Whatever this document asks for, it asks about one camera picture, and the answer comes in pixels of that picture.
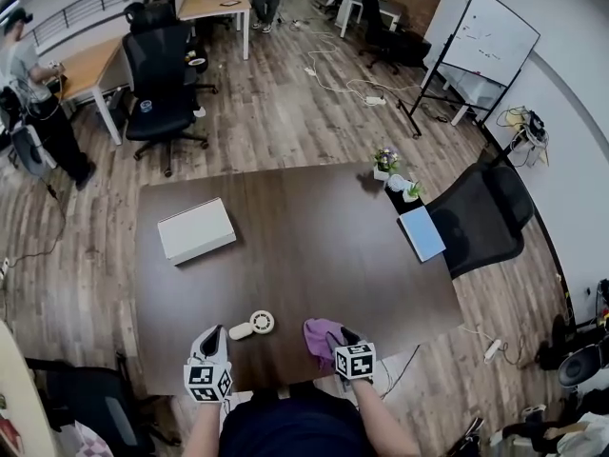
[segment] purple cloth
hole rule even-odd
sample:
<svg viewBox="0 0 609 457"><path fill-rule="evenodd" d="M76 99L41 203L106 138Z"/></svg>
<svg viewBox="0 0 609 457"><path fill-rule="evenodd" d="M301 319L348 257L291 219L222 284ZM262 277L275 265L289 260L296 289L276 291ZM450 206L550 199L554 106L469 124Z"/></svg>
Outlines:
<svg viewBox="0 0 609 457"><path fill-rule="evenodd" d="M336 337L341 344L344 344L344 337L341 333L343 326L325 318L309 318L303 324L304 339L308 351L317 357L320 369L329 368L334 364L334 354L325 340L328 332Z"/></svg>

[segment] whiteboard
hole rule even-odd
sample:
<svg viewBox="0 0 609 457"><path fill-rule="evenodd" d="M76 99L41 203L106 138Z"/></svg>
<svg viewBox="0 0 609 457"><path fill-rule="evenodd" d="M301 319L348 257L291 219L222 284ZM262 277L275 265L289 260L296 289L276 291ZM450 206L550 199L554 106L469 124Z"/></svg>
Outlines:
<svg viewBox="0 0 609 457"><path fill-rule="evenodd" d="M539 38L499 0L469 0L442 62L507 87Z"/></svg>

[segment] railing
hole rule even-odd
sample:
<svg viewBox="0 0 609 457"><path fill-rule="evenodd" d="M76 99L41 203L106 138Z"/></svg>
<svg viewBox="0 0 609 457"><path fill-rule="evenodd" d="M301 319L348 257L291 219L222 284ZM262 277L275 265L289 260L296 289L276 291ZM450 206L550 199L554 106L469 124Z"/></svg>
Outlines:
<svg viewBox="0 0 609 457"><path fill-rule="evenodd" d="M87 17L127 1L128 0L77 0L36 26L29 34L33 37L36 46L40 47L57 33L73 27Z"/></svg>

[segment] potted plant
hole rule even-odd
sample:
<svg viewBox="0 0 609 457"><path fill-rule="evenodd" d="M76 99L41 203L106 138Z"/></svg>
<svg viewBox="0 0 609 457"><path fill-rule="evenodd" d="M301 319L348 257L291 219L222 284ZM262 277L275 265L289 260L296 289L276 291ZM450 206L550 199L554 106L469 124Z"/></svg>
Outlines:
<svg viewBox="0 0 609 457"><path fill-rule="evenodd" d="M390 148L377 150L374 154L374 179L387 181L389 173L398 168L400 156Z"/></svg>
<svg viewBox="0 0 609 457"><path fill-rule="evenodd" d="M416 183L410 183L407 188L403 191L403 200L406 203L412 203L419 198L422 193L422 186L419 181Z"/></svg>

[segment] blue book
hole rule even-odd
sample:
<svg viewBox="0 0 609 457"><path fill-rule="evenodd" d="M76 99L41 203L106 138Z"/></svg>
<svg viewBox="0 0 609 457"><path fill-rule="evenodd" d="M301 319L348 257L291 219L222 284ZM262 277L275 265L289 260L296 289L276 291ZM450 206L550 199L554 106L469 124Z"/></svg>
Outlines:
<svg viewBox="0 0 609 457"><path fill-rule="evenodd" d="M400 221L422 262L446 250L438 229L425 207L418 207L400 215Z"/></svg>

